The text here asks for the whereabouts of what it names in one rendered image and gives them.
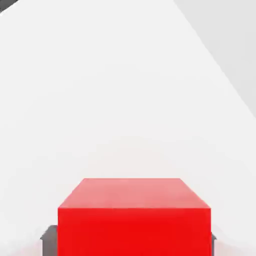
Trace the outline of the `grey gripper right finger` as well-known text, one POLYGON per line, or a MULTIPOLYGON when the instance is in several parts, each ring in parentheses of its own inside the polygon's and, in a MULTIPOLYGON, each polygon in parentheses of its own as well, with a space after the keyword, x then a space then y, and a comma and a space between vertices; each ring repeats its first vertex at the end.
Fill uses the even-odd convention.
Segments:
POLYGON ((226 244, 211 234, 211 256, 226 256, 226 244))

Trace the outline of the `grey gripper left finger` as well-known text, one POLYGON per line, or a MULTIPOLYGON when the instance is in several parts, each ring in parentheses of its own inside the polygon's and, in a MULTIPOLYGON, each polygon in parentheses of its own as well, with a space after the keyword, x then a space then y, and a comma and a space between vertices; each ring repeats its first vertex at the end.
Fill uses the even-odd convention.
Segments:
POLYGON ((30 248, 29 256, 58 256, 58 226, 50 225, 30 248))

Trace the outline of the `small red cube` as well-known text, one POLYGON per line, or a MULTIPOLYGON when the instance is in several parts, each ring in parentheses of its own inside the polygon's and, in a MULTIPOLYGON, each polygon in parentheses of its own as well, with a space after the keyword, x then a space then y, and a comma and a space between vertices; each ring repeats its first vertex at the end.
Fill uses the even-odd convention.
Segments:
POLYGON ((211 208, 179 178, 85 178, 57 216, 57 256, 212 256, 211 208))

